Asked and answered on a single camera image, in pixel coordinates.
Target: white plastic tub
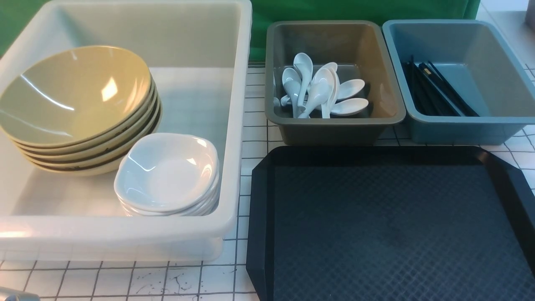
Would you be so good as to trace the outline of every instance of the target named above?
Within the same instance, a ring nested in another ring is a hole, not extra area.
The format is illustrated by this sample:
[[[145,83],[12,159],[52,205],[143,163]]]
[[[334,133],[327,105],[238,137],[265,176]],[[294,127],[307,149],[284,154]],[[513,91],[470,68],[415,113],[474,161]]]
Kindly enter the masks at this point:
[[[159,132],[216,145],[217,209],[202,217],[125,217],[115,174],[75,178],[32,167],[0,134],[0,260],[211,260],[236,222],[248,0],[56,0],[0,60],[0,93],[37,61],[78,46],[130,49],[163,101]]]

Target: plastic bin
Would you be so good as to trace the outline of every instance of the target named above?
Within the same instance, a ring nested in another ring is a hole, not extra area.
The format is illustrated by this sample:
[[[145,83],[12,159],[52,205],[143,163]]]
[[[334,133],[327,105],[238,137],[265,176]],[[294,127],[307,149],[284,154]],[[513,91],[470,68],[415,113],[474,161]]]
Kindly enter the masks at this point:
[[[412,140],[428,144],[499,145],[535,124],[535,86],[490,24],[473,20],[392,20],[383,25],[407,107]],[[431,61],[480,117],[419,113],[402,62]]]
[[[526,23],[535,32],[535,0],[530,0],[526,11]]]
[[[159,132],[209,139],[222,166],[206,216],[126,217],[115,172],[38,170],[0,134],[0,260],[213,260],[238,207],[248,0],[61,0],[35,15],[0,60],[0,93],[22,71],[69,48],[107,44],[140,55],[163,104]]]
[[[365,112],[345,118],[292,118],[291,108],[275,107],[286,94],[282,72],[294,56],[308,54],[315,69],[338,63],[340,82],[361,78],[359,97],[370,101]],[[286,21],[268,31],[265,112],[288,145],[370,145],[385,128],[405,117],[401,93],[379,26],[368,21]]]

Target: table surface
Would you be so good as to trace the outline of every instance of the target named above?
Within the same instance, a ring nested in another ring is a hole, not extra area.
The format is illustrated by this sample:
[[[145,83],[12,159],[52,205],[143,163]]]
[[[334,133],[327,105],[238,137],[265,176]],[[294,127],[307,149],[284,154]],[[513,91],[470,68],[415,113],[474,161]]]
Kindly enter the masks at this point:
[[[528,0],[482,0],[478,19],[494,24],[523,63],[535,85],[535,33],[522,25]],[[3,261],[0,286],[62,301],[253,301],[258,300],[245,270],[250,182],[254,166],[284,145],[278,128],[264,115],[264,69],[247,75],[238,222],[213,262]],[[415,145],[403,125],[389,128],[376,145]],[[500,146],[480,146],[523,170],[535,190],[535,125]]]

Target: textured tray surface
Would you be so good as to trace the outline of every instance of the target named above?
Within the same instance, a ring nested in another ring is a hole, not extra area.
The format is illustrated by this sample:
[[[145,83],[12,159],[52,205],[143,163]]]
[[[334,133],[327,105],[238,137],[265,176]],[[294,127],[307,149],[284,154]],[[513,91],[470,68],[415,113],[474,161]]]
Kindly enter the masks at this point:
[[[275,167],[274,300],[534,300],[482,165]]]

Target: blue plastic container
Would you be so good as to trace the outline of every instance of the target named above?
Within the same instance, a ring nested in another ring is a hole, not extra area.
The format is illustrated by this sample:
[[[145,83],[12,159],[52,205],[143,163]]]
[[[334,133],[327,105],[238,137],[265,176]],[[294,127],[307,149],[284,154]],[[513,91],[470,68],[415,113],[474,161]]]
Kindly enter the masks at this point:
[[[383,25],[407,108],[412,140],[499,145],[535,124],[535,86],[490,24],[474,20],[392,20]],[[431,61],[480,117],[427,116],[414,106],[402,63]]]

